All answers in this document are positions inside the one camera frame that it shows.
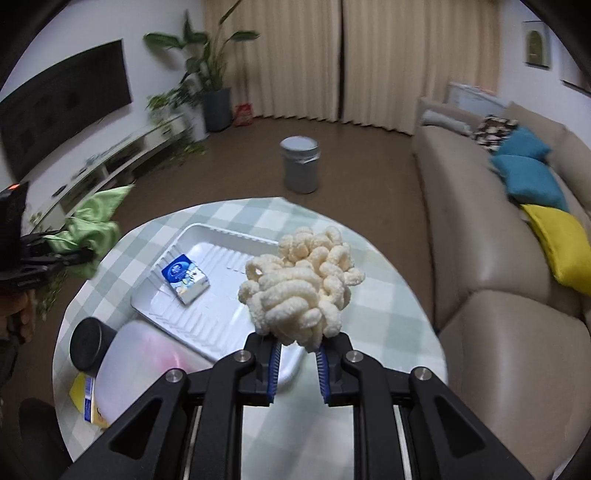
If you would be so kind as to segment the person's left hand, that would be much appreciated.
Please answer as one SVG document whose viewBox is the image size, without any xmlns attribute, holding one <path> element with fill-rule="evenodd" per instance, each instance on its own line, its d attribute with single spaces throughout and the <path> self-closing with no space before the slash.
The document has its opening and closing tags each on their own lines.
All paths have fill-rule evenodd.
<svg viewBox="0 0 591 480">
<path fill-rule="evenodd" d="M 0 335 L 9 338 L 8 322 L 16 316 L 21 322 L 20 335 L 25 342 L 30 342 L 35 332 L 36 299 L 35 291 L 29 290 L 12 295 L 2 295 L 0 301 Z"/>
</svg>

